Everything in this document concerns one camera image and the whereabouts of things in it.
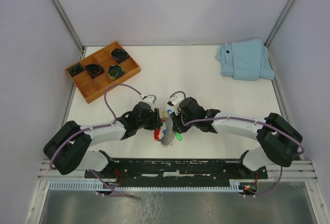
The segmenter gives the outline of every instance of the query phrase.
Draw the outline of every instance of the white table surface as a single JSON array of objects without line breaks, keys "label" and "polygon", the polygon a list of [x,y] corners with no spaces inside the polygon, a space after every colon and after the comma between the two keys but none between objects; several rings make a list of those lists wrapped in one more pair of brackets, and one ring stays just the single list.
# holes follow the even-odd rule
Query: white table surface
[{"label": "white table surface", "polygon": [[[86,56],[102,47],[88,47]],[[183,90],[194,97],[204,109],[219,109],[248,117],[265,117],[270,112],[280,113],[272,82],[237,81],[222,77],[220,63],[215,60],[218,46],[125,46],[130,56],[140,65],[141,72],[126,84],[144,94],[157,96],[156,107],[165,110],[171,93]],[[140,97],[127,87],[116,87],[107,95],[117,116],[132,110]],[[78,124],[97,124],[113,120],[103,97],[87,104],[76,89],[68,120]],[[90,147],[105,150],[111,157],[134,158],[238,158],[247,149],[254,149],[256,141],[231,134],[203,133],[192,127],[176,138],[173,145],[163,148],[154,140],[154,132],[139,130],[129,139],[110,141]]]}]

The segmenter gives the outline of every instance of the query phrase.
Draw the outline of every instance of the white wall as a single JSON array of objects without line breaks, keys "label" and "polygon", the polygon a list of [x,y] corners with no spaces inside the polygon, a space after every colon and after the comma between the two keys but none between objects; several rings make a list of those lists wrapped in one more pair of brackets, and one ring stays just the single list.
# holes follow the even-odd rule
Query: white wall
[{"label": "white wall", "polygon": [[0,0],[0,223],[25,220],[79,51],[50,0]]},{"label": "white wall", "polygon": [[84,45],[266,40],[287,0],[60,0]]},{"label": "white wall", "polygon": [[271,47],[293,123],[330,206],[330,0],[298,0]]}]

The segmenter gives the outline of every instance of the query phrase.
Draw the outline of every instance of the folded towel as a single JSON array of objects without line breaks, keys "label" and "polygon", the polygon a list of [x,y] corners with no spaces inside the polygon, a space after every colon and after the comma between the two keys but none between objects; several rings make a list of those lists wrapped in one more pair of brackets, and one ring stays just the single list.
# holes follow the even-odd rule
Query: folded towel
[{"label": "folded towel", "polygon": [[268,50],[261,39],[223,44],[218,49],[216,60],[221,64],[223,76],[246,81],[256,81],[259,77],[274,78]]}]

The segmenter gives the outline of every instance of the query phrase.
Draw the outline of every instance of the black mounting plate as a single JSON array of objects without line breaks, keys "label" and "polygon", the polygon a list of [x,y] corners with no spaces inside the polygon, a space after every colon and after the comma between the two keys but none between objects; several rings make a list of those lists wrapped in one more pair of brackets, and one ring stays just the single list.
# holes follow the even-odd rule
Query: black mounting plate
[{"label": "black mounting plate", "polygon": [[[228,187],[230,179],[256,178],[256,172],[242,176],[237,159],[112,159],[114,162],[107,166],[111,169],[105,169],[99,175],[104,179],[115,179],[113,170],[117,169],[123,176],[121,187]],[[266,167],[259,168],[257,173],[259,179],[268,178]],[[95,176],[86,170],[85,178]]]}]

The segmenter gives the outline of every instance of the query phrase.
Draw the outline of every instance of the wooden tray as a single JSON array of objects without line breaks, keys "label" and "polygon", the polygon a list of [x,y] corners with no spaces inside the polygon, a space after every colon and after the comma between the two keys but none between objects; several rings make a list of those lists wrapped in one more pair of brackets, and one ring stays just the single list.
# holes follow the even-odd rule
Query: wooden tray
[{"label": "wooden tray", "polygon": [[[81,92],[82,96],[85,98],[87,103],[91,103],[95,99],[101,97],[109,86],[113,84],[123,83],[129,78],[132,78],[134,75],[141,72],[140,66],[131,57],[129,57],[122,63],[118,64],[111,55],[111,52],[116,48],[123,50],[123,48],[120,46],[118,42],[113,42],[112,44],[104,47],[103,49],[100,49],[99,51],[71,65],[74,66],[80,63],[84,68],[83,72],[79,73],[74,77],[72,77],[71,74],[69,73],[69,68],[71,66],[65,69],[68,75],[70,76],[70,78],[72,79],[72,81],[74,82],[74,84]],[[86,65],[92,63],[100,65],[104,70],[103,74],[97,76],[94,79],[92,79],[92,77],[88,74],[88,72],[85,69]],[[109,75],[107,74],[109,67],[112,65],[120,65],[122,69],[125,71],[125,74],[120,78],[117,78],[115,81],[112,81]]]}]

